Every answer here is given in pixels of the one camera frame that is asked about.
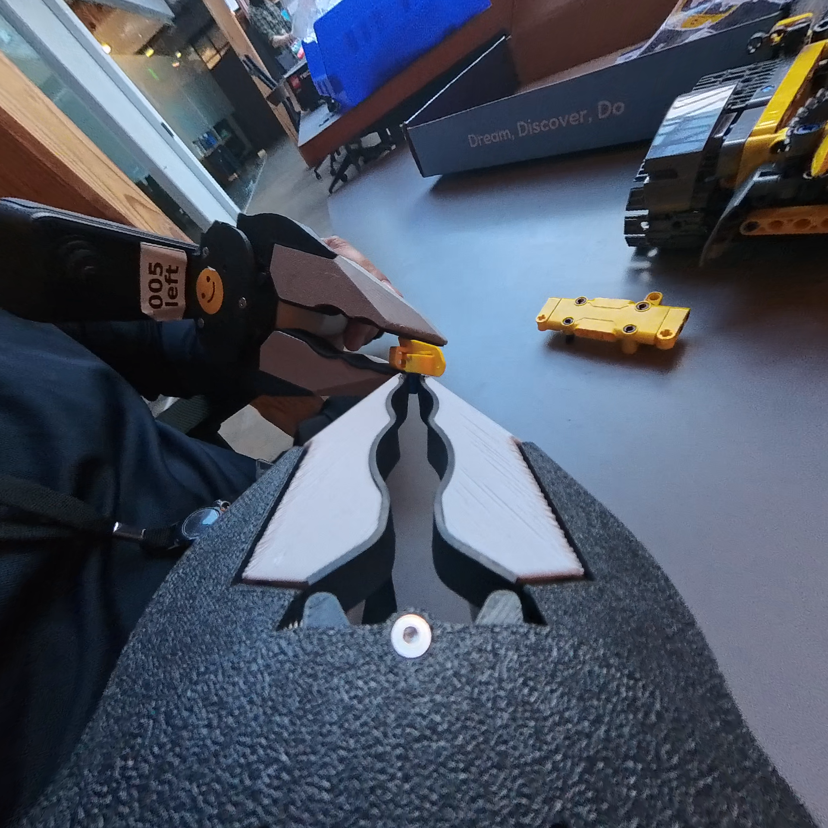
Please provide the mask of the yellow toy plate with holes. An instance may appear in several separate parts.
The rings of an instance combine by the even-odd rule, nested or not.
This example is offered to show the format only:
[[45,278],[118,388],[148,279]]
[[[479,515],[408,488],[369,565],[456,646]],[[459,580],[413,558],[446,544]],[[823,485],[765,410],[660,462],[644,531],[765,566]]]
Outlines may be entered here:
[[634,354],[641,345],[672,349],[689,316],[689,307],[665,305],[660,292],[638,301],[580,295],[548,298],[536,326],[569,338],[616,343],[623,353]]

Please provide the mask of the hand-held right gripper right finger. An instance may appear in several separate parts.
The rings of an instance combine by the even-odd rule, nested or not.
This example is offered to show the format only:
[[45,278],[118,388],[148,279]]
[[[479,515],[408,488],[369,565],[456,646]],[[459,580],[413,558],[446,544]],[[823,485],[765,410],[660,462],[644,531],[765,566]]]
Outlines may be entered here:
[[439,477],[432,556],[471,606],[490,594],[583,580],[585,566],[512,433],[434,378],[420,383],[427,457]]

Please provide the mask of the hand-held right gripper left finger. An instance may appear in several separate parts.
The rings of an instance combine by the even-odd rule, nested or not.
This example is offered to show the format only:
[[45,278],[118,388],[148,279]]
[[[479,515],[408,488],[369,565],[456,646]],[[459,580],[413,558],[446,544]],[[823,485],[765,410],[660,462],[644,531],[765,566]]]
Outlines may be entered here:
[[359,604],[392,578],[387,485],[408,380],[391,378],[307,441],[241,573],[243,583],[328,592]]

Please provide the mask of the wooden table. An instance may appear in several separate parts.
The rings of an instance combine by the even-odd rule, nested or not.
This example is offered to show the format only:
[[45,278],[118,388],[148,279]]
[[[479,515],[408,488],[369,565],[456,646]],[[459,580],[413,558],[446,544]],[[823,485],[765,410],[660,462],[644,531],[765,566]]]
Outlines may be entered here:
[[340,147],[376,128],[397,129],[451,79],[480,57],[512,26],[513,1],[492,1],[489,9],[450,34],[352,109],[332,113],[326,105],[305,113],[298,152],[309,169]]

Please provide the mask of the wooden post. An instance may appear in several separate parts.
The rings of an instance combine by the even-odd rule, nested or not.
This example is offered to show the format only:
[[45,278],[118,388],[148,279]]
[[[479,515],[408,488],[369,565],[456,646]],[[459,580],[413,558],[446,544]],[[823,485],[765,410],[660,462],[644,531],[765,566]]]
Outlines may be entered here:
[[190,240],[5,56],[1,196]]

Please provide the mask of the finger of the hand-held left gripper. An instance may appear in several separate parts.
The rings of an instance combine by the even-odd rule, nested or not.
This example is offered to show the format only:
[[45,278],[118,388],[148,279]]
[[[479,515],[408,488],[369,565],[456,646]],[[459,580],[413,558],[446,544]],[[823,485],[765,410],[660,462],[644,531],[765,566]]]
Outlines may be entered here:
[[342,316],[383,333],[443,347],[444,337],[392,288],[346,257],[322,257],[275,246],[270,273],[279,302]]
[[302,330],[276,330],[259,349],[259,368],[320,397],[365,397],[397,370],[387,361],[339,350]]

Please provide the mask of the yellow toy connector block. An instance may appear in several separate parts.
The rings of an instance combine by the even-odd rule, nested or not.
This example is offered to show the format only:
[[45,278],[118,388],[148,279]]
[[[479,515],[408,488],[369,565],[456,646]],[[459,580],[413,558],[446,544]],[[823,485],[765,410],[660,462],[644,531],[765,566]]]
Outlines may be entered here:
[[427,377],[441,377],[446,361],[440,347],[415,339],[398,339],[398,345],[389,348],[388,362],[404,373]]

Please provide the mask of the blue plastic bin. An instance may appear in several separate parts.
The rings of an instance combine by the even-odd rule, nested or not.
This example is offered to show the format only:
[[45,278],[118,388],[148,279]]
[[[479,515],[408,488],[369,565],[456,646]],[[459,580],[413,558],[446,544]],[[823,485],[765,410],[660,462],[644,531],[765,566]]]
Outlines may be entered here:
[[488,1],[324,2],[303,39],[320,95],[351,109],[442,40],[487,11]]

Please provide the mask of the printed booklet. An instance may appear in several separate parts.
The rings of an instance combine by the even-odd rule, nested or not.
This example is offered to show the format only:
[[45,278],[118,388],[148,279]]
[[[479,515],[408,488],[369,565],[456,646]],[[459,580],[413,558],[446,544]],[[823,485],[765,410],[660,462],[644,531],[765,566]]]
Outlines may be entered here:
[[790,2],[784,1],[678,2],[635,56],[654,54],[767,16],[778,17],[789,7]]

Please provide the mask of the person's dark blue jacket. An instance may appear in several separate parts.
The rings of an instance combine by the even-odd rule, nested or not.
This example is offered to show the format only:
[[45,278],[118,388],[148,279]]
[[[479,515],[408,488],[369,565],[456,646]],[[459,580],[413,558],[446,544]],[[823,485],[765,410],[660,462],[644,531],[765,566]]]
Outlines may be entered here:
[[73,752],[120,651],[175,557],[112,537],[166,528],[257,478],[244,455],[159,422],[159,396],[246,393],[192,320],[37,323],[2,311],[2,477],[107,520],[81,532],[2,496],[2,826]]

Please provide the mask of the person's left hand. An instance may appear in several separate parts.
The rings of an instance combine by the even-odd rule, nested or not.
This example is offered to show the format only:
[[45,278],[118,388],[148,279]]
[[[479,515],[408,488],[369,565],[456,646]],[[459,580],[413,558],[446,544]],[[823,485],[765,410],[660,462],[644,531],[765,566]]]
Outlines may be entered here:
[[[378,282],[401,295],[385,274],[347,240],[337,235],[331,235],[323,238],[322,241],[338,256],[345,257],[358,264]],[[340,350],[356,352],[378,337],[378,328],[352,321],[347,324],[343,334],[336,335],[330,341]],[[274,397],[264,395],[254,398],[250,404],[265,420],[288,436],[294,437],[299,425],[304,420],[321,412],[323,403],[323,398],[312,396]]]

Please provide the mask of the grey desk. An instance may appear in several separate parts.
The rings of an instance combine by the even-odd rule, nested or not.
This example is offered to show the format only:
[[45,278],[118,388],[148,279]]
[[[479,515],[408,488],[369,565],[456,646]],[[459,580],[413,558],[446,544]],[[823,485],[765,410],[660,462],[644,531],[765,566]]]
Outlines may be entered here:
[[[745,718],[826,825],[825,242],[636,254],[644,144],[423,178],[406,147],[333,195],[272,150],[248,211],[350,241],[448,338],[443,383],[538,444],[659,561]],[[541,332],[550,297],[690,308],[672,349]]]

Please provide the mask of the yellow grey toy bulldozer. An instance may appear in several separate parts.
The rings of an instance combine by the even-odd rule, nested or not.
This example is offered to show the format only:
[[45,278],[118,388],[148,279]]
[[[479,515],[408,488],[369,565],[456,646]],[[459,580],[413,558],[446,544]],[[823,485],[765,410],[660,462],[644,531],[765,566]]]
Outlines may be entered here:
[[699,262],[747,238],[826,236],[826,16],[755,33],[765,60],[702,77],[662,120],[634,179],[624,237]]

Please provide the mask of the navy box base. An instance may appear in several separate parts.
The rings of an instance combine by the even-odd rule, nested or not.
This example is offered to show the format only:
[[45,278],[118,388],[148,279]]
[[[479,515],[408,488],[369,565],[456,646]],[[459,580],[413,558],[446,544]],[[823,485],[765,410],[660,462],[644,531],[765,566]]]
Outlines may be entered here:
[[402,130],[424,177],[644,141],[701,77],[761,57],[749,40],[772,26],[768,16],[522,91],[512,38],[501,36]]

